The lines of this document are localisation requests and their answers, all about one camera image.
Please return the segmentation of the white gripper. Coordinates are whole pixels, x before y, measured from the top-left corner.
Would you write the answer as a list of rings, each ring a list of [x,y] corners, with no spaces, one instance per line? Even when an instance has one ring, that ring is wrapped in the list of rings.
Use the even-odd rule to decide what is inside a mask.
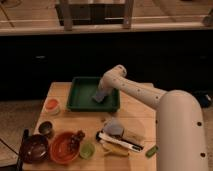
[[[100,97],[106,97],[106,96],[110,95],[112,91],[113,91],[112,86],[110,86],[105,81],[100,80],[99,85],[98,85],[98,95]]]

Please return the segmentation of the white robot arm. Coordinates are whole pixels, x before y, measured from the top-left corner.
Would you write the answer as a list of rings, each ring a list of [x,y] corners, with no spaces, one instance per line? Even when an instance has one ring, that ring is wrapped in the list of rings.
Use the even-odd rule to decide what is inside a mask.
[[[126,79],[127,70],[116,65],[98,85],[98,100],[113,89],[156,110],[157,171],[209,171],[202,109],[183,90],[165,91]]]

